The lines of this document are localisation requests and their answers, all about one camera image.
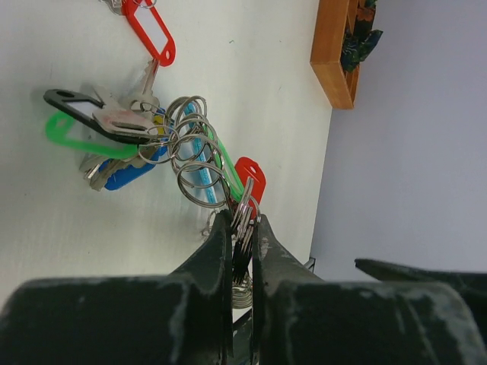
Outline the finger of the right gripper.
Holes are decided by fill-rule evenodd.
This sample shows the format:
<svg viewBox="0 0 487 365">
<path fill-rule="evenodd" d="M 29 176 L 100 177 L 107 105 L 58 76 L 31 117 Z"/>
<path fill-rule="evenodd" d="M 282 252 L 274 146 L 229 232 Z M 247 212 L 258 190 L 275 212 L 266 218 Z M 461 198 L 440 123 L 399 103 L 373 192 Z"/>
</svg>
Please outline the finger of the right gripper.
<svg viewBox="0 0 487 365">
<path fill-rule="evenodd" d="M 439 282 L 462 297 L 486 300 L 486 273 L 432 271 L 375 259 L 356 259 L 355 267 L 379 281 Z"/>
</svg>

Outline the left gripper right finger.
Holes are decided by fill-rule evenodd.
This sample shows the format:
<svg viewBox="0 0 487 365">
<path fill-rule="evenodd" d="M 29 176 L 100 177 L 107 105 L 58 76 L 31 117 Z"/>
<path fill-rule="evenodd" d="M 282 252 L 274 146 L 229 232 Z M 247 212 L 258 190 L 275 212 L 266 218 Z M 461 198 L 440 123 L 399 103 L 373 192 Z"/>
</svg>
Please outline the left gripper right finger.
<svg viewBox="0 0 487 365">
<path fill-rule="evenodd" d="M 251 348 L 262 364 L 484 364 L 486 300 L 439 282 L 325 281 L 263 217 Z"/>
</svg>

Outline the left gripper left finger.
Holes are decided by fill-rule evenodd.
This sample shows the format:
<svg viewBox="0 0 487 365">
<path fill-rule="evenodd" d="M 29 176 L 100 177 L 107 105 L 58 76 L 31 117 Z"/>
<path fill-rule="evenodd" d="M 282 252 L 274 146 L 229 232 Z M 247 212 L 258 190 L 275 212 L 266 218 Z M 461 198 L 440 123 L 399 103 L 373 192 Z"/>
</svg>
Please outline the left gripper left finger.
<svg viewBox="0 0 487 365">
<path fill-rule="evenodd" d="M 27 281 L 1 312 L 3 364 L 225 364 L 231 215 L 168 275 Z"/>
</svg>

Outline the metal key organizer plate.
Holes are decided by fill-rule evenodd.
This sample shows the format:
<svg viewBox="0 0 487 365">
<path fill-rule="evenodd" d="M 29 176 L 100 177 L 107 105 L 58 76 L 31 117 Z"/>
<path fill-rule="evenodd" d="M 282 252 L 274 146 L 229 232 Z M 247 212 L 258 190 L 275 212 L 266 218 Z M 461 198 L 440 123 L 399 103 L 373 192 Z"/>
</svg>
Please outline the metal key organizer plate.
<svg viewBox="0 0 487 365">
<path fill-rule="evenodd" d="M 208 120 L 203 97 L 175 99 L 166 110 L 164 124 L 172 127 L 167 156 L 181 192 L 214 213 L 226 209 L 231 214 L 232 305 L 235 309 L 247 309 L 253 299 L 250 260 L 253 235 L 261 220 L 259 203 L 266 187 L 265 175 L 258 163 L 248 157 L 233 162 L 244 191 L 239 202 L 232 199 L 224 171 L 216 164 L 217 154 L 221 153 L 218 142 L 205 133 L 205 127 L 209 127 L 218 137 Z"/>
</svg>

